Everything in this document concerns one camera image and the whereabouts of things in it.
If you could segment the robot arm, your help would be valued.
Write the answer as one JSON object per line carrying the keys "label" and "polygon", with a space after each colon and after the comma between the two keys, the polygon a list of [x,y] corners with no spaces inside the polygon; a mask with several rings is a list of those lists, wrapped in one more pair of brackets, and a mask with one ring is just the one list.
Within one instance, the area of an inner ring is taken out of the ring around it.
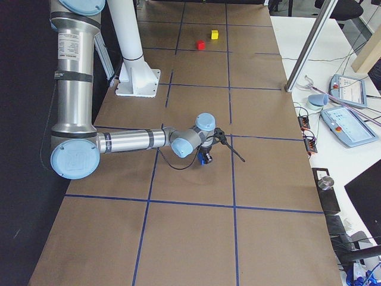
{"label": "robot arm", "polygon": [[58,33],[58,120],[51,130],[53,170],[66,179],[82,179],[96,170],[101,154],[169,146],[180,158],[193,154],[206,162],[216,143],[216,120],[202,113],[187,130],[171,127],[98,132],[92,124],[93,52],[101,34],[101,13],[108,7],[121,50],[116,93],[156,96],[161,72],[145,61],[132,1],[51,1],[50,22]]}

